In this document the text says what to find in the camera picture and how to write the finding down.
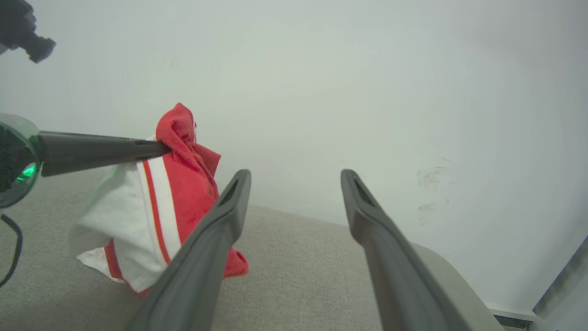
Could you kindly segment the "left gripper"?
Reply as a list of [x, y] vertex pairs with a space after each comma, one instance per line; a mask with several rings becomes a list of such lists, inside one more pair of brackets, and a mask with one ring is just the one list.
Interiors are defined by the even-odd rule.
[[0, 209], [15, 205], [32, 190], [41, 163], [42, 176], [51, 177], [154, 159], [170, 152], [171, 148], [160, 141], [64, 132], [39, 134], [28, 119], [0, 113]]

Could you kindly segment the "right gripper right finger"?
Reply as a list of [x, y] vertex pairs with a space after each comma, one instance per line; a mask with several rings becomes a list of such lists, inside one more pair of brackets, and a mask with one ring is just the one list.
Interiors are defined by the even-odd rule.
[[384, 331], [469, 331], [469, 325], [359, 175], [341, 172], [352, 237], [365, 251]]

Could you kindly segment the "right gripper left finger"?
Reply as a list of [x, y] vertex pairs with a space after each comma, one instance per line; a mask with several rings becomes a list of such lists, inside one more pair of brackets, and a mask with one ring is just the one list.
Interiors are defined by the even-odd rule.
[[235, 173], [126, 331], [210, 331], [228, 253], [243, 232], [251, 172]]

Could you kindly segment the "red and white garment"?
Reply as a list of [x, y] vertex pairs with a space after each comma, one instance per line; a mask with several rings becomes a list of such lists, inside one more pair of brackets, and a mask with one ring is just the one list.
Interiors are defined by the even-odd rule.
[[69, 253], [147, 294], [219, 198], [221, 156], [196, 129], [182, 103], [165, 113], [151, 139], [171, 152], [111, 167], [69, 229]]

